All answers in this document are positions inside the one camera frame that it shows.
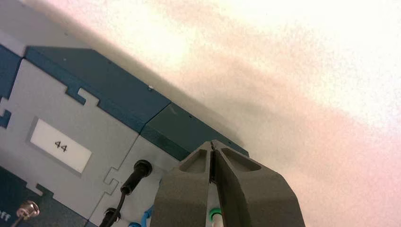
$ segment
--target black connector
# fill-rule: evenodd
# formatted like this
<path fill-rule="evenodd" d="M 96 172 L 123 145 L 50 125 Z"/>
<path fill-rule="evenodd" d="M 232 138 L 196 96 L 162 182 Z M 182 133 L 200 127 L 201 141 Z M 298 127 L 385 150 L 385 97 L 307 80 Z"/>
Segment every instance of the black connector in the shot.
<path fill-rule="evenodd" d="M 139 160 L 134 165 L 134 172 L 128 177 L 127 181 L 121 186 L 121 193 L 130 195 L 142 178 L 147 177 L 152 172 L 152 165 L 146 160 Z"/>
<path fill-rule="evenodd" d="M 115 208 L 108 208 L 105 212 L 105 217 L 103 218 L 103 221 L 99 225 L 99 227 L 107 226 L 107 223 L 109 223 L 110 219 L 113 217 L 115 212 L 116 212 Z M 113 223 L 118 222 L 118 220 L 120 220 L 120 218 L 121 218 L 121 214 L 118 212 L 117 216 L 113 220 Z"/>
<path fill-rule="evenodd" d="M 113 215 L 108 218 L 108 221 L 105 222 L 106 224 L 104 225 L 104 227 L 110 227 L 114 222 L 117 221 L 118 215 L 120 214 L 122 205 L 125 200 L 125 195 L 130 195 L 135 187 L 139 184 L 141 179 L 149 176 L 152 170 L 152 165 L 146 160 L 139 160 L 135 163 L 134 172 L 130 175 L 130 177 L 128 177 L 127 181 L 125 181 L 125 183 L 120 188 L 121 198 L 120 202 L 118 203 L 117 209 L 115 209 Z"/>

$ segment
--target gray panel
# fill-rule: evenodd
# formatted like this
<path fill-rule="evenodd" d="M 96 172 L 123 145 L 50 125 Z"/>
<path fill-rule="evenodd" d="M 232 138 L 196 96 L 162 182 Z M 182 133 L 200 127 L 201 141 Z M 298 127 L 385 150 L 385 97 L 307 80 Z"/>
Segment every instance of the gray panel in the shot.
<path fill-rule="evenodd" d="M 0 129 L 0 166 L 27 181 L 37 193 L 39 183 L 54 198 L 89 218 L 104 192 L 117 185 L 104 179 L 111 167 L 119 167 L 138 134 L 100 108 L 97 99 L 80 90 L 87 100 L 81 105 L 65 94 L 66 87 L 23 60 L 9 100 L 0 109 L 13 115 L 7 129 Z M 78 174 L 31 144 L 29 134 L 40 118 L 92 152 L 86 168 Z"/>
<path fill-rule="evenodd" d="M 117 207 L 120 200 L 120 187 L 133 171 L 133 166 L 140 159 L 148 160 L 152 166 L 152 173 L 141 180 L 134 192 L 125 197 L 125 203 L 121 210 L 121 220 L 113 227 L 127 227 L 131 222 L 140 223 L 143 213 L 152 206 L 159 182 L 162 176 L 178 164 L 178 161 L 153 145 L 143 137 L 139 136 L 128 153 L 121 167 L 111 169 L 106 182 L 115 179 L 119 182 L 117 189 L 112 195 L 105 194 L 96 207 L 90 221 L 99 225 L 103 219 L 104 211 L 109 207 Z"/>

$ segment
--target metal connector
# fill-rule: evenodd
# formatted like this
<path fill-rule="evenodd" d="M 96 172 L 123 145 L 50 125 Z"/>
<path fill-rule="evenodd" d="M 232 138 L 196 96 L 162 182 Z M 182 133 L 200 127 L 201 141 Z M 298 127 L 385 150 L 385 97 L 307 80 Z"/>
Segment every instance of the metal connector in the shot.
<path fill-rule="evenodd" d="M 30 218 L 38 216 L 40 213 L 38 205 L 30 200 L 27 200 L 19 206 L 17 210 L 18 219 L 11 225 L 11 227 L 16 227 L 22 220 L 28 220 Z"/>

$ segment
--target black cable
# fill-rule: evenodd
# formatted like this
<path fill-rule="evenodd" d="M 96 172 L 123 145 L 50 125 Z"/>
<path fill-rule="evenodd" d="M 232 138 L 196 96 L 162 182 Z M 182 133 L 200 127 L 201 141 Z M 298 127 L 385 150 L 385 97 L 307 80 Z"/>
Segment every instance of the black cable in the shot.
<path fill-rule="evenodd" d="M 121 192 L 121 198 L 120 198 L 120 202 L 118 203 L 117 209 L 115 209 L 113 216 L 110 218 L 109 222 L 105 225 L 105 227 L 112 226 L 112 224 L 114 223 L 115 219 L 117 218 L 118 214 L 121 211 L 124 200 L 125 200 L 125 193 Z"/>
<path fill-rule="evenodd" d="M 99 227 L 110 227 L 112 224 L 116 221 L 118 215 L 120 214 L 122 204 L 124 203 L 125 196 L 130 195 L 132 191 L 136 188 L 136 186 L 139 184 L 140 180 L 144 177 L 149 176 L 149 174 L 152 172 L 152 165 L 150 162 L 146 160 L 139 160 L 135 163 L 134 165 L 134 172 L 128 177 L 128 179 L 125 181 L 125 183 L 121 186 L 120 191 L 121 191 L 121 199 L 120 202 L 118 203 L 117 209 L 115 209 L 115 212 L 111 216 L 111 218 L 106 222 L 106 219 L 108 218 L 107 215 L 105 215 L 105 218 L 103 218 L 103 222 Z"/>

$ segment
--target teal panel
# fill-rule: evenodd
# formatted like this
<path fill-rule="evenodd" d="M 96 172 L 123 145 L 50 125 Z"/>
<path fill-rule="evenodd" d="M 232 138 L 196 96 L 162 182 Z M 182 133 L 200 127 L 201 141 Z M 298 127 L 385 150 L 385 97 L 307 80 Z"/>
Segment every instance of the teal panel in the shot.
<path fill-rule="evenodd" d="M 27 189 L 25 181 L 2 167 L 0 167 L 0 181 L 0 211 L 10 215 L 7 220 L 6 215 L 0 218 L 0 227 L 9 227 L 14 223 L 17 219 L 17 209 L 26 200 L 38 204 L 40 214 L 20 226 L 83 227 L 87 223 L 85 218 L 53 199 L 53 193 L 39 184 L 37 188 L 43 192 L 42 196 Z"/>
<path fill-rule="evenodd" d="M 219 140 L 248 156 L 248 152 L 174 103 L 150 120 L 140 135 L 178 160 L 205 141 Z"/>
<path fill-rule="evenodd" d="M 80 88 L 99 99 L 98 107 L 140 132 L 169 103 L 158 93 L 91 49 L 30 46 L 25 58 L 68 88 L 81 104 Z"/>

